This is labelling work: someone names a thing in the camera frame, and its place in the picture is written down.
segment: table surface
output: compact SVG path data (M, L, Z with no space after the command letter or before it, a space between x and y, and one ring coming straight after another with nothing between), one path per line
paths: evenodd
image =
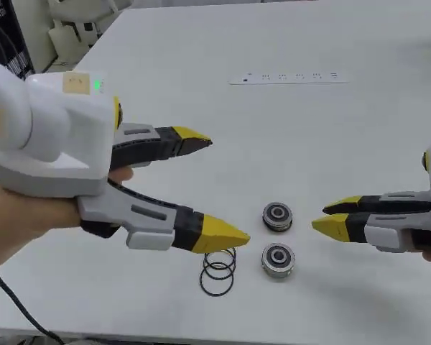
M431 263L313 231L341 197L427 190L431 0L319 0L129 10L78 70L104 70L126 121L189 126L214 145L136 172L130 188L250 233L232 291L205 295L202 257L131 251L52 231L0 267L46 327L62 334L286 344L431 344ZM231 86L237 75L341 70L341 85ZM293 228L261 211L282 201ZM262 249L283 242L293 276L269 279ZM0 331L33 328L0 292Z

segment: black poster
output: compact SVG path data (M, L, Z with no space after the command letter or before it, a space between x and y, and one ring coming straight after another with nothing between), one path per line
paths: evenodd
M22 79L34 72L11 0L0 0L0 63Z

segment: white chair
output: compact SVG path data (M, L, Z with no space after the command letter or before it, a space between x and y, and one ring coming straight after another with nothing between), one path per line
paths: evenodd
M72 22L87 45L94 45L102 35L98 23L107 17L115 19L131 6L132 0L48 0L55 21Z

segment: ball bearing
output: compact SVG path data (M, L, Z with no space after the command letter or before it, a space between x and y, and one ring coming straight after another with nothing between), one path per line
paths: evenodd
M294 252L285 244L272 243L265 247L261 265L270 277L285 278L294 269Z
M292 225L292 211L283 203L269 203L262 218L267 228L275 232L286 231Z

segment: outlet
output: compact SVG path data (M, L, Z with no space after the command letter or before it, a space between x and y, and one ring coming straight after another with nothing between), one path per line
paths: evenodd
M229 82L231 85L256 84L330 84L348 83L348 78L340 72L311 73L247 73L241 78Z

